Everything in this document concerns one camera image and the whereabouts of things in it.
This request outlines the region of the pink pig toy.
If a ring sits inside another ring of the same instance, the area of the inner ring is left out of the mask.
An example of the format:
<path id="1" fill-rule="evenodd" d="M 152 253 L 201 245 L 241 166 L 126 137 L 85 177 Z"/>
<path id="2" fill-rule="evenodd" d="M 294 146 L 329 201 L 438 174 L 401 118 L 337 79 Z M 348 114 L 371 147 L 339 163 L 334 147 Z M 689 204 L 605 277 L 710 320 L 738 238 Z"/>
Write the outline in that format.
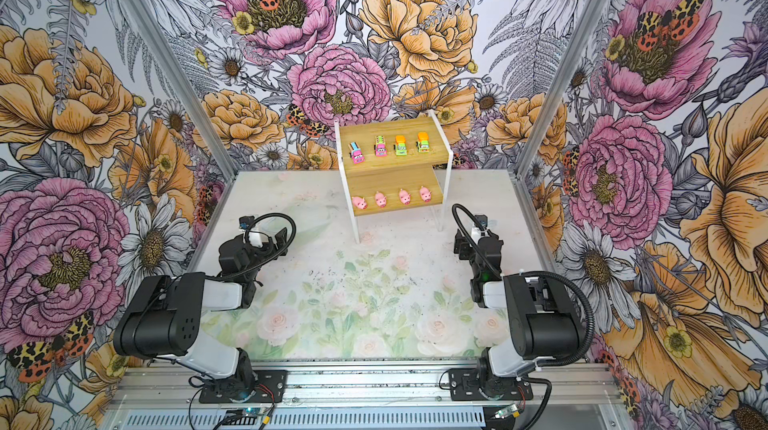
<path id="1" fill-rule="evenodd" d="M 411 203 L 411 194 L 405 189 L 399 190 L 398 197 L 403 205 L 409 205 Z"/>
<path id="2" fill-rule="evenodd" d="M 353 196 L 352 203 L 360 210 L 366 210 L 366 208 L 368 208 L 367 201 L 363 197 Z"/>
<path id="3" fill-rule="evenodd" d="M 432 200 L 431 191 L 426 186 L 421 186 L 419 195 L 424 202 L 430 202 Z"/>
<path id="4" fill-rule="evenodd" d="M 374 195 L 374 200 L 376 202 L 376 205 L 379 208 L 386 208 L 386 206 L 387 206 L 387 197 L 386 197 L 386 195 L 383 192 L 381 192 L 381 191 L 376 192 L 376 194 Z"/>

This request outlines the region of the green orange mixer truck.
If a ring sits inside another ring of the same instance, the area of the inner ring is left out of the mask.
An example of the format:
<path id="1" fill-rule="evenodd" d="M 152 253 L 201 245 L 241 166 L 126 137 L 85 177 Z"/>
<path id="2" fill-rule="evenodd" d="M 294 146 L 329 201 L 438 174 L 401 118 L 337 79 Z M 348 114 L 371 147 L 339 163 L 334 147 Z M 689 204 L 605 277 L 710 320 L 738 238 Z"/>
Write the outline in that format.
<path id="1" fill-rule="evenodd" d="M 427 153 L 431 150 L 431 144 L 427 132 L 419 132 L 416 139 L 416 147 L 419 153 Z"/>
<path id="2" fill-rule="evenodd" d="M 408 156 L 408 148 L 404 135 L 395 136 L 394 151 L 396 156 Z"/>

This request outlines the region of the pink green toy truck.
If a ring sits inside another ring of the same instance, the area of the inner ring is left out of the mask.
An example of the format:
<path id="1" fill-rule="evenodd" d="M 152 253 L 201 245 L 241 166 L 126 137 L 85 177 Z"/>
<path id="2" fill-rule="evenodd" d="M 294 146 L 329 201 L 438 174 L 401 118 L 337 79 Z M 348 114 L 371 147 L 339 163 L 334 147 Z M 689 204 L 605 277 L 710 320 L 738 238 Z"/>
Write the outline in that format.
<path id="1" fill-rule="evenodd" d="M 388 154 L 386 141 L 383 135 L 378 135 L 374 142 L 374 153 L 377 157 L 385 157 Z"/>

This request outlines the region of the pink teal toy truck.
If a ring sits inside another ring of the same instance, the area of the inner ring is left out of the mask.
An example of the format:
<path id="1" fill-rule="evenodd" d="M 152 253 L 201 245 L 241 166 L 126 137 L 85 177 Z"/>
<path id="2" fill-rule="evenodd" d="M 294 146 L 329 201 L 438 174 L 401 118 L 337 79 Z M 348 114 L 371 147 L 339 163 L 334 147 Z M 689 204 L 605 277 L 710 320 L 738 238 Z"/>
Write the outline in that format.
<path id="1" fill-rule="evenodd" d="M 348 146 L 349 146 L 350 157 L 351 157 L 353 163 L 354 164 L 363 163 L 365 161 L 365 156 L 364 156 L 364 154 L 363 154 L 359 144 L 356 141 L 352 141 L 352 142 L 350 142 L 350 144 L 348 144 Z"/>

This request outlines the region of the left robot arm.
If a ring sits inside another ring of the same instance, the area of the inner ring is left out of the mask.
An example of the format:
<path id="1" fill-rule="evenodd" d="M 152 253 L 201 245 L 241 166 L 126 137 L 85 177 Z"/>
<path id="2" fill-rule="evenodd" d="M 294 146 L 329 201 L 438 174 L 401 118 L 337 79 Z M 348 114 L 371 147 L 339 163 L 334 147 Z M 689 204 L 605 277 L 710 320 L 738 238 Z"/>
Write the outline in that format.
<path id="1" fill-rule="evenodd" d="M 207 312 L 250 307 L 261 286 L 260 270 L 285 256 L 297 234 L 294 219 L 281 212 L 242 216 L 239 227 L 240 234 L 219 246 L 218 274 L 144 278 L 114 331 L 113 345 L 121 356 L 193 371 L 195 386 L 209 400 L 278 402 L 280 381 L 260 377 L 244 349 L 201 329 Z"/>

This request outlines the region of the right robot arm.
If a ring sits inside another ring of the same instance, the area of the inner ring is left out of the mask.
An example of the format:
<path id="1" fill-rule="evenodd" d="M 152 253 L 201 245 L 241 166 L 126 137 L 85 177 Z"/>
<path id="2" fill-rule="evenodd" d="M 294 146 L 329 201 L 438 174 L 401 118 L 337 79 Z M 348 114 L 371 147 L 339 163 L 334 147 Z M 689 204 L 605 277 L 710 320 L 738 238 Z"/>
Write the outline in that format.
<path id="1" fill-rule="evenodd" d="M 591 346 L 596 317 L 584 291 L 549 271 L 501 271 L 503 240 L 474 215 L 467 229 L 453 208 L 457 225 L 453 252 L 470 264 L 472 300 L 482 309 L 504 310 L 509 335 L 485 344 L 477 368 L 450 369 L 448 389 L 454 401 L 519 401 L 533 397 L 531 374 L 546 367 L 571 365 Z"/>

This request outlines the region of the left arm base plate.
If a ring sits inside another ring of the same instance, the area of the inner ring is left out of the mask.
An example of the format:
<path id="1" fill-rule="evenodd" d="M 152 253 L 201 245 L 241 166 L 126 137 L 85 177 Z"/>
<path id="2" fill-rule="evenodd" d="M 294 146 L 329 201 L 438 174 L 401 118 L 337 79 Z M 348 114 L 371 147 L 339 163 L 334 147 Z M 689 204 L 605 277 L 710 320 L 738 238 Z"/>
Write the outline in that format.
<path id="1" fill-rule="evenodd" d="M 216 379 L 202 387 L 202 404 L 280 403 L 287 386 L 285 370 L 256 370 L 245 381 L 235 376 Z"/>

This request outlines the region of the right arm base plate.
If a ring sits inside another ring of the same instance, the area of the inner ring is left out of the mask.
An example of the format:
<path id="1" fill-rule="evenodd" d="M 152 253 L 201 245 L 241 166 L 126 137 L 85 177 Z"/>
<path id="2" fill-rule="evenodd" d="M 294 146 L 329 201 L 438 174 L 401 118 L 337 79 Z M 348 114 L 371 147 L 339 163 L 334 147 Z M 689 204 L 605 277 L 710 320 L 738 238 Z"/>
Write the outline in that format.
<path id="1" fill-rule="evenodd" d="M 485 376 L 477 369 L 451 368 L 447 371 L 447 390 L 452 401 L 518 401 L 531 400 L 531 386 L 512 377 Z"/>

